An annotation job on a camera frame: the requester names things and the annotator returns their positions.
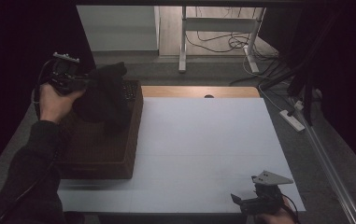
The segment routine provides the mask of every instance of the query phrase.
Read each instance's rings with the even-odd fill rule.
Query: wooden floor
[[[216,18],[252,18],[254,8],[239,8],[239,7],[187,7],[187,17],[216,17]],[[181,7],[160,7],[160,56],[176,56],[179,55],[180,40],[181,40]],[[209,38],[226,35],[222,38],[204,41]],[[236,39],[246,42],[246,37],[249,35],[239,35]],[[188,39],[193,44],[201,45],[216,51],[229,50],[229,39],[231,33],[225,32],[187,32]],[[262,54],[272,55],[277,51],[262,41],[259,37],[256,38],[255,45],[257,50]],[[217,53],[207,49],[196,47],[190,44],[186,39],[187,55],[226,55],[226,56],[245,56],[243,49],[233,49],[229,52]]]

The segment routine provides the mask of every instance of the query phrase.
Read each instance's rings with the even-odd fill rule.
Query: white power strip
[[[282,110],[279,112],[280,116],[283,117],[288,123],[291,124],[291,126],[297,131],[301,132],[302,130],[305,129],[303,124],[301,124],[294,116],[288,116],[288,111],[287,110]]]

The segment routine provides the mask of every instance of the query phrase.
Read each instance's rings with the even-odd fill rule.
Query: black sleeve
[[[59,173],[52,167],[47,174],[58,146],[58,132],[55,123],[38,121],[32,126],[28,143],[14,156],[0,191],[0,216],[41,176],[47,176],[15,206],[6,223],[65,223],[57,194]]]

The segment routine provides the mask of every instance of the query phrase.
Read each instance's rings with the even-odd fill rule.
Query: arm
[[[41,176],[45,178],[6,216],[7,222],[64,223],[62,204],[57,195],[58,171],[50,166],[58,146],[57,123],[83,92],[58,95],[44,85],[40,97],[40,121],[32,127],[28,143],[14,156],[5,185],[0,191],[0,216]]]
[[[286,206],[289,206],[288,200],[283,197],[283,201]],[[280,208],[274,215],[260,214],[256,216],[257,219],[262,219],[267,224],[294,224],[294,221],[287,211]]]

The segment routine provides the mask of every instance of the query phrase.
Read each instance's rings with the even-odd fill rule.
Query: white table
[[[236,214],[230,193],[255,198],[263,170],[292,178],[262,98],[145,97],[133,178],[63,180],[58,194],[65,211]]]

